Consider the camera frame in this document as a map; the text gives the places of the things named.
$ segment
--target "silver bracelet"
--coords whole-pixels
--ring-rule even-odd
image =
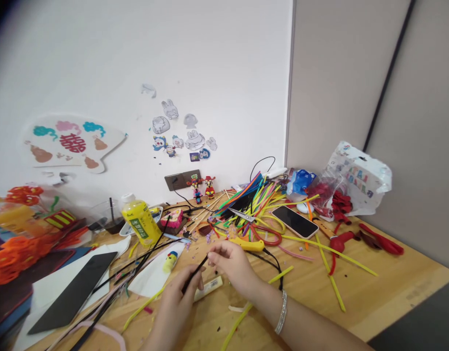
[[[288,295],[286,294],[286,291],[283,290],[283,308],[281,309],[280,314],[280,320],[278,321],[278,325],[275,328],[275,333],[279,335],[281,333],[281,330],[283,328],[284,319],[286,318],[286,301],[288,300]]]

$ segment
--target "bottle cap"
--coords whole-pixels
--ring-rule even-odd
[[[135,195],[133,193],[127,193],[125,195],[122,195],[121,201],[124,203],[130,203],[132,201],[135,201]]]

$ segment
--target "yellow glue gun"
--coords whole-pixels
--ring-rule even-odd
[[[229,241],[238,244],[245,251],[262,252],[263,249],[265,248],[265,244],[263,243],[262,240],[249,242],[244,241],[239,237],[235,237],[234,239],[230,239]]]

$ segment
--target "smartphone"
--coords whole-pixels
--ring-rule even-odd
[[[272,215],[281,220],[289,230],[293,231],[303,239],[310,239],[318,231],[318,225],[309,219],[292,211],[286,206],[280,206],[273,211]]]

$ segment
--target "forearm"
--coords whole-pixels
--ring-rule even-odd
[[[282,292],[261,282],[250,302],[275,328],[283,306]],[[298,350],[371,350],[350,332],[315,313],[288,296],[286,318],[280,336],[293,351]]]

